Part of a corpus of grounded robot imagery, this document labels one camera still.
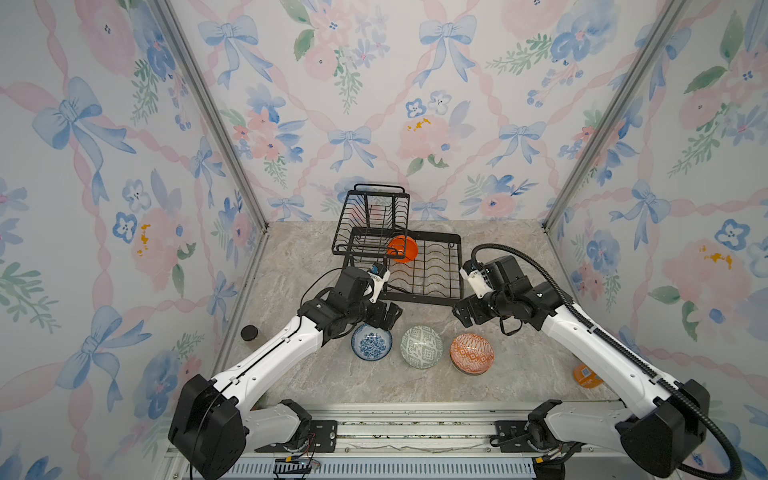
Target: orange patterned bowl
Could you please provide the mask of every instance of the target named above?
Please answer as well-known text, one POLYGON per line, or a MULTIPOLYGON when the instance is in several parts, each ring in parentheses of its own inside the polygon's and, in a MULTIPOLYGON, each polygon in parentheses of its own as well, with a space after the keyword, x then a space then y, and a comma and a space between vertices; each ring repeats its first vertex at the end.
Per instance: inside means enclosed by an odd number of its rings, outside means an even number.
POLYGON ((474 333, 463 333, 451 343, 453 365, 468 375, 481 375, 493 365, 493 347, 488 340, 474 333))

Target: orange bottle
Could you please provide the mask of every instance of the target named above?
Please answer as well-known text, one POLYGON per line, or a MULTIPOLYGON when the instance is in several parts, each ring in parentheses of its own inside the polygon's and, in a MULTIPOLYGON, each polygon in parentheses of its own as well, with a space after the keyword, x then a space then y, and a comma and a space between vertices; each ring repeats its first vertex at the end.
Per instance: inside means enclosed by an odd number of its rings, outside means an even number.
POLYGON ((603 379, 593 372, 586 363, 582 363, 574 368, 574 378, 579 385, 586 389, 593 389, 603 384, 603 379))

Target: dish rack handle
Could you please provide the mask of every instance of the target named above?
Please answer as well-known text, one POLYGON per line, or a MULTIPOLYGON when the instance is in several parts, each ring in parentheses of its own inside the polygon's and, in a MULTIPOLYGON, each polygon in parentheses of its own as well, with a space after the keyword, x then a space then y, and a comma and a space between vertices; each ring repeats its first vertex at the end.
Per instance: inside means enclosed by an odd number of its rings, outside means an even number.
POLYGON ((406 189, 403 187, 400 187, 399 185, 385 185, 385 184, 355 184, 355 187, 353 190, 357 190, 358 185, 365 185, 366 187, 384 187, 384 188, 399 188, 402 190, 403 193, 406 192, 406 189))

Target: dish rack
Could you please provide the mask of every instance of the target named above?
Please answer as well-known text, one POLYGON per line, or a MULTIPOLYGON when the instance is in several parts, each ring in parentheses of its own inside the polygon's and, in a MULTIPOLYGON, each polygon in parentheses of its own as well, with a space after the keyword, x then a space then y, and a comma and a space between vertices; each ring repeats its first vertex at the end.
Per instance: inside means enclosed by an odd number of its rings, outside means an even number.
POLYGON ((332 251, 344 255, 343 266, 364 270, 374 263, 389 269, 389 282, 379 298, 400 302, 453 306, 464 297, 462 238, 455 233, 408 230, 410 195, 404 188, 356 184, 344 201, 332 251), (371 190, 386 188, 400 192, 371 190), (389 243, 397 236, 411 237, 419 254, 408 263, 404 249, 389 243))

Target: blue floral bowl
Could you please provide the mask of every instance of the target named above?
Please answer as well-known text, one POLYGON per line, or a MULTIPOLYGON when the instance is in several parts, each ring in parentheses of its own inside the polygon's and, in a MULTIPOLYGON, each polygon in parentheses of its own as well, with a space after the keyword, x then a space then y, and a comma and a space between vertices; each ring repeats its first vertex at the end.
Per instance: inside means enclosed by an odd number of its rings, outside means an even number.
POLYGON ((368 324, 357 327, 352 334, 352 351, 363 360, 381 360, 392 349, 392 334, 368 324))

